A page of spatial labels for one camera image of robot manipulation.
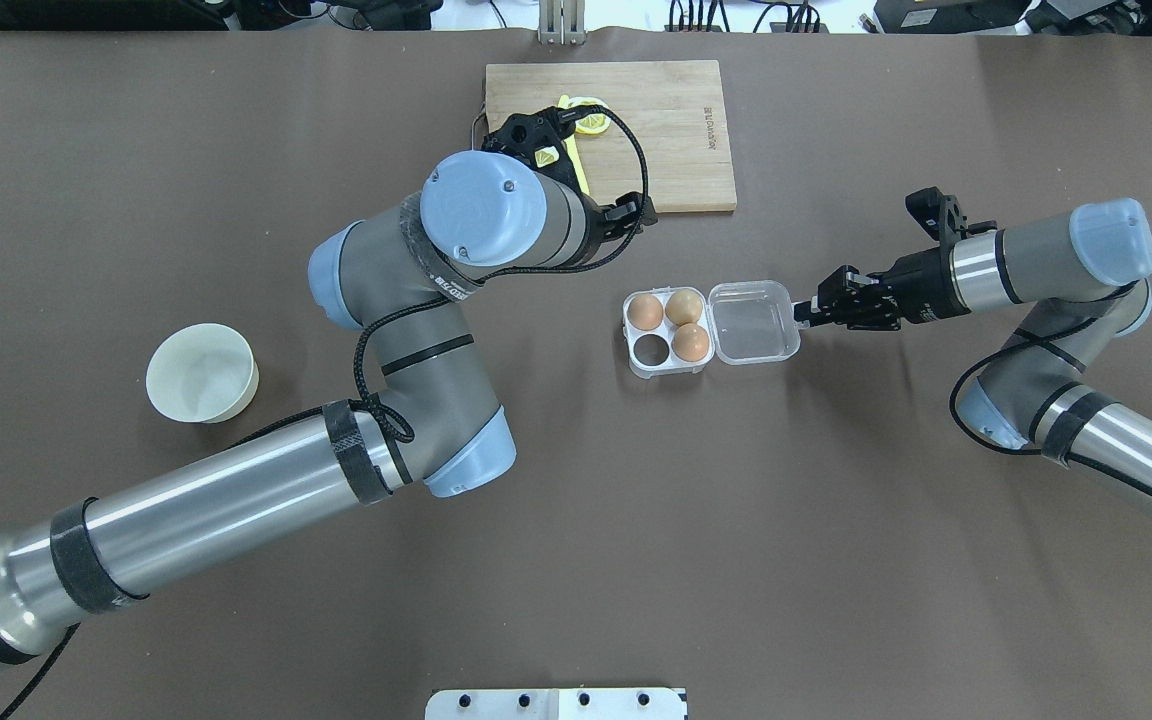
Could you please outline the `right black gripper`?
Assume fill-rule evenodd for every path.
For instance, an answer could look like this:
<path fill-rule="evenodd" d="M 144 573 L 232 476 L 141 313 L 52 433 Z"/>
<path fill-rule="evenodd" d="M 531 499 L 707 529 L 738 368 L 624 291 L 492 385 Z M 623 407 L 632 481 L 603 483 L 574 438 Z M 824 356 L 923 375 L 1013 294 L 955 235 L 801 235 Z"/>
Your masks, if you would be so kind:
<path fill-rule="evenodd" d="M 902 323 L 940 323 L 968 314 L 945 252 L 902 256 L 890 270 L 861 274 L 851 265 L 823 279 L 814 300 L 796 302 L 797 325 L 844 325 L 850 331 L 899 331 Z"/>

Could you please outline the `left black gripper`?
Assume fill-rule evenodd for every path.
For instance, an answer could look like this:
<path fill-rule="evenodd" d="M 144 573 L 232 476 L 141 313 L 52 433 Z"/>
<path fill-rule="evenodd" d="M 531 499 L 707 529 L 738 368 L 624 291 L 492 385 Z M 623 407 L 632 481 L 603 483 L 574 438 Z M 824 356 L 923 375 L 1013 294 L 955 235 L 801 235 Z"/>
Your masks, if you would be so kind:
<path fill-rule="evenodd" d="M 613 204 L 596 206 L 596 238 L 599 241 L 631 238 L 641 228 L 657 222 L 654 202 L 645 194 L 626 194 Z"/>

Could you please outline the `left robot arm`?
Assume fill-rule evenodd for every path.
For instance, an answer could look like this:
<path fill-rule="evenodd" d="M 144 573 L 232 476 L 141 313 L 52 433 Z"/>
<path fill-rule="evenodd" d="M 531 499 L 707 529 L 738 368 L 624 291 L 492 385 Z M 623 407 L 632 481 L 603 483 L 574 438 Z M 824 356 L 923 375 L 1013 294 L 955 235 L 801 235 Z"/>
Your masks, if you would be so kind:
<path fill-rule="evenodd" d="M 599 268 L 655 222 L 646 190 L 611 205 L 511 151 L 460 151 L 396 209 L 316 247 L 308 286 L 358 333 L 357 397 L 311 407 L 219 454 L 0 526 L 0 670 L 55 660 L 82 621 L 419 483 L 457 497 L 515 464 L 502 401 L 461 302 L 495 278 Z"/>

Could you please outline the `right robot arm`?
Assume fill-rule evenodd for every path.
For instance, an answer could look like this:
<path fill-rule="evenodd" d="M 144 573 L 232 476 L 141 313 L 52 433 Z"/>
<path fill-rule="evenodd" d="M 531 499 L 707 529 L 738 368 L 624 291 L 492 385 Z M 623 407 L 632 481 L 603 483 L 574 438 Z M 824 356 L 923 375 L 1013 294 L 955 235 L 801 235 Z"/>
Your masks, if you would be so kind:
<path fill-rule="evenodd" d="M 1134 199 L 1091 202 L 1038 222 L 969 222 L 935 187 L 905 197 L 931 249 L 864 273 L 842 265 L 794 305 L 799 328 L 899 331 L 1002 306 L 1028 314 L 1000 350 L 952 387 L 948 414 L 970 441 L 1102 473 L 1152 516 L 1152 420 L 1085 382 L 1116 338 L 1152 313 L 1152 232 Z"/>

